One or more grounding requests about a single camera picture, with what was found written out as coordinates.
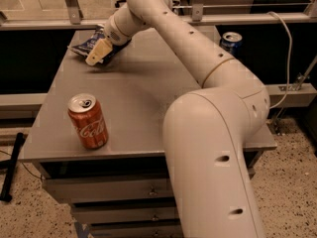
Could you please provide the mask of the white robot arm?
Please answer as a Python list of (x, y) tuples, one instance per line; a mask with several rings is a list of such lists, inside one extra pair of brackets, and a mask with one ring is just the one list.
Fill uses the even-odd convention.
[(163, 145), (185, 238), (265, 238), (243, 155), (264, 125), (264, 84), (172, 10), (171, 0), (127, 0), (89, 53), (94, 65), (141, 30), (155, 28), (199, 84), (168, 108)]

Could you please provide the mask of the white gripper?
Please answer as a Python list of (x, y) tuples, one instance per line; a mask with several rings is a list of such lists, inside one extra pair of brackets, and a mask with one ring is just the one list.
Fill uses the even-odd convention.
[(113, 45), (123, 46), (139, 31), (139, 19), (128, 7), (121, 7), (105, 23), (104, 35), (86, 58), (88, 65), (96, 65), (113, 51)]

